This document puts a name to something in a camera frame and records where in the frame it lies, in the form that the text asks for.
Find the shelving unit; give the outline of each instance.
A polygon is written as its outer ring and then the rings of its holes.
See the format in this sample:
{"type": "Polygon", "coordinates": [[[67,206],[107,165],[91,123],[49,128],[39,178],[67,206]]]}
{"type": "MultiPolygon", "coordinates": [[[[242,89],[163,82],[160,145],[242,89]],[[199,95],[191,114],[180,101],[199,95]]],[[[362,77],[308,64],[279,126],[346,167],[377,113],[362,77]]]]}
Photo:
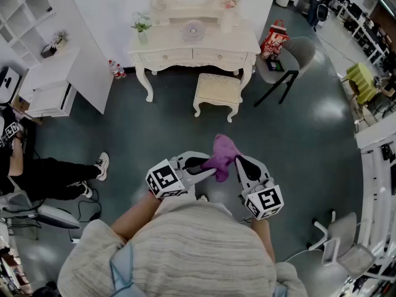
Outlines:
{"type": "Polygon", "coordinates": [[[29,68],[42,62],[41,51],[57,31],[53,28],[53,32],[47,33],[47,41],[40,35],[42,27],[51,29],[51,25],[44,22],[52,15],[55,11],[48,0],[0,0],[0,38],[5,39],[29,68]]]}

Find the bottle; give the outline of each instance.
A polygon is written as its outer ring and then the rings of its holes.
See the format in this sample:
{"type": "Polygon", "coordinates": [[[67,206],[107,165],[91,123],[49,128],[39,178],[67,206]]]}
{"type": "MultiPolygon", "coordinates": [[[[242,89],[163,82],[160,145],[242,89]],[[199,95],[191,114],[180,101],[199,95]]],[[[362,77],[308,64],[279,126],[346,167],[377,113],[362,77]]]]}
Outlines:
{"type": "Polygon", "coordinates": [[[121,74],[121,77],[125,78],[126,77],[126,72],[119,64],[117,64],[117,69],[118,69],[118,72],[121,74]]]}
{"type": "Polygon", "coordinates": [[[109,68],[115,79],[121,78],[121,74],[118,71],[116,62],[112,61],[111,59],[109,60],[109,68]]]}

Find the white stool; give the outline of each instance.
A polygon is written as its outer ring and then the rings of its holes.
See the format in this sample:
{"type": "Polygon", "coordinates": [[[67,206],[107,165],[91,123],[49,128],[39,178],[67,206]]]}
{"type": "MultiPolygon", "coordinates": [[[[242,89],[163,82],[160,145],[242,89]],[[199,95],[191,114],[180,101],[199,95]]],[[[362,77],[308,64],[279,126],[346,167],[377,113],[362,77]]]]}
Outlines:
{"type": "Polygon", "coordinates": [[[232,111],[227,116],[227,120],[233,122],[231,117],[238,113],[240,96],[241,81],[239,79],[213,74],[199,74],[193,103],[193,107],[197,110],[195,116],[200,115],[199,104],[207,102],[217,106],[229,106],[232,111]]]}

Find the red shopping bag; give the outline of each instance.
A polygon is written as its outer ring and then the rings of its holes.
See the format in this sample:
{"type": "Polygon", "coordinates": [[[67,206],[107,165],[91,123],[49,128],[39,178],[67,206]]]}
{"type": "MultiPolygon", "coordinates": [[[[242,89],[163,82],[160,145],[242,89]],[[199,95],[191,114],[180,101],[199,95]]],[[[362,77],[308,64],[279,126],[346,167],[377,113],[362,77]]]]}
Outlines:
{"type": "Polygon", "coordinates": [[[271,56],[271,59],[275,59],[282,48],[284,41],[287,41],[289,36],[286,33],[286,28],[283,26],[283,20],[277,20],[267,34],[264,42],[261,44],[261,57],[267,59],[271,56]]]}

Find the purple towel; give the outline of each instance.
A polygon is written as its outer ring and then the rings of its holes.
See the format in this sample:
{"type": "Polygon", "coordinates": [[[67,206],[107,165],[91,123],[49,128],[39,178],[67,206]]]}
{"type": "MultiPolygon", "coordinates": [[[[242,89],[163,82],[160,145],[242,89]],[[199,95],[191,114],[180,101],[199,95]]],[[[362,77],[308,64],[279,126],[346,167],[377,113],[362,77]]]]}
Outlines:
{"type": "Polygon", "coordinates": [[[201,168],[216,168],[216,181],[222,183],[229,176],[228,165],[235,161],[237,155],[242,155],[242,153],[236,148],[234,142],[224,134],[217,134],[213,143],[213,156],[202,164],[201,168]]]}

